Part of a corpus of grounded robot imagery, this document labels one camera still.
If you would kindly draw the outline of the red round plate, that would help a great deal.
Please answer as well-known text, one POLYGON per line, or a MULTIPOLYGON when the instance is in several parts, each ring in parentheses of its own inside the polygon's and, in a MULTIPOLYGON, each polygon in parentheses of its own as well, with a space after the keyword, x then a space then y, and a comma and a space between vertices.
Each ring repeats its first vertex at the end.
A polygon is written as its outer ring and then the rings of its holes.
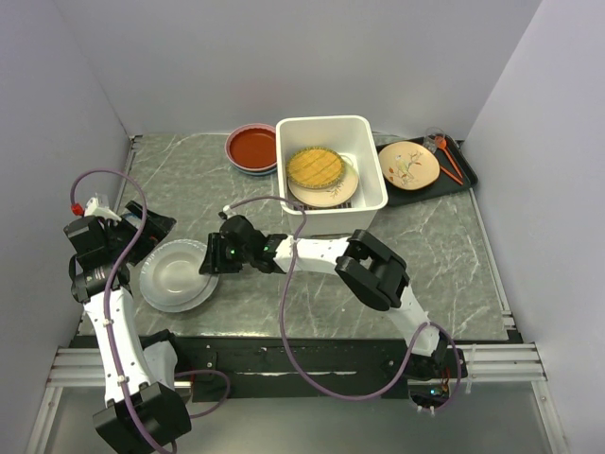
POLYGON ((277 166, 275 128, 261 123, 241 126, 228 136, 225 153, 231 164, 245 174, 269 174, 277 166))

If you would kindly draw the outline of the cream floral plate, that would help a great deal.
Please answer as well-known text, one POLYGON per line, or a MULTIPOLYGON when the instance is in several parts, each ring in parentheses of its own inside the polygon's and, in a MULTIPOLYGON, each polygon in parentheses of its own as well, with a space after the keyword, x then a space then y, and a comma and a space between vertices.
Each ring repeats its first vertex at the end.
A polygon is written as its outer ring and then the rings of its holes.
POLYGON ((351 199, 358 188, 357 171, 350 165, 345 166, 343 176, 334 184, 325 188, 305 188, 287 181, 289 191, 295 199, 314 208, 331 208, 351 199))

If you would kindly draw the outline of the round bamboo mat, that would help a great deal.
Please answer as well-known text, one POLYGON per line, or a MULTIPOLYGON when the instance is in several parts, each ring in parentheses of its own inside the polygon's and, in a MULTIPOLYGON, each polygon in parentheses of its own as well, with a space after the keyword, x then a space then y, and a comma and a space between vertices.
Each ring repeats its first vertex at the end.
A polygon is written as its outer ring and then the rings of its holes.
POLYGON ((295 184, 322 189, 335 184, 345 172, 342 157, 330 148, 309 147, 296 151, 286 163, 287 177, 295 184))

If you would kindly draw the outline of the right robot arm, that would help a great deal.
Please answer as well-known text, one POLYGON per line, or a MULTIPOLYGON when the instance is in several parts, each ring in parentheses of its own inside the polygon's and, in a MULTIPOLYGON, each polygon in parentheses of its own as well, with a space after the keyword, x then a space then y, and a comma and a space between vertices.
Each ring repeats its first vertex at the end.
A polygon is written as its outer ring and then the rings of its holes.
POLYGON ((266 236, 243 216, 227 218, 218 232, 208 235, 199 273, 238 273, 246 265, 267 274, 338 276, 358 301, 395 324, 410 354, 407 376, 427 380, 446 369, 447 340, 414 295, 405 260, 368 231, 357 229, 336 239, 266 236))

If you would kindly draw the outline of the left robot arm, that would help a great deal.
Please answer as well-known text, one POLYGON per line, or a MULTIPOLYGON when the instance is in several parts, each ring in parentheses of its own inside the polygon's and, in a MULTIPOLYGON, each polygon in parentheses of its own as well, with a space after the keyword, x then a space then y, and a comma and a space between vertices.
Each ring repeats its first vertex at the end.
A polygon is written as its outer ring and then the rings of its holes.
POLYGON ((188 357, 168 331, 140 340, 129 267, 147 258, 176 221, 145 212, 135 201, 119 216, 100 195, 73 210, 77 218, 63 230, 75 250, 68 265, 71 293, 93 325, 105 380, 95 430, 117 453, 173 453, 191 429, 174 387, 188 357))

